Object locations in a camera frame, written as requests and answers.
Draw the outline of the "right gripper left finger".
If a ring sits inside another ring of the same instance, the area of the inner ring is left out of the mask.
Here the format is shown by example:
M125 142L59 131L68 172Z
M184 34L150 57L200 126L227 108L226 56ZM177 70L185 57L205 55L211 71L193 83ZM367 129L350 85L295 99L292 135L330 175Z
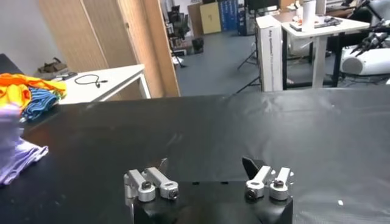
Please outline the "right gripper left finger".
M156 198L174 201L179 197L179 184L166 175L168 159L163 158L158 167L147 167L142 172L137 169L128 170L124 176L124 198L126 203L138 200L148 203Z

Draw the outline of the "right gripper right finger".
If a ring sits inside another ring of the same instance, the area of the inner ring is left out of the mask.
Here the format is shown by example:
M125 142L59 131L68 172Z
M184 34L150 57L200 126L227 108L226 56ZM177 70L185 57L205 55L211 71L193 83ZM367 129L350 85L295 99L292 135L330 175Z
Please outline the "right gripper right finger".
M250 201L264 197L266 191L269 197L285 201L289 197L289 177L291 169L282 167L278 173L263 161L242 157L242 164L248 180L245 183L245 197Z

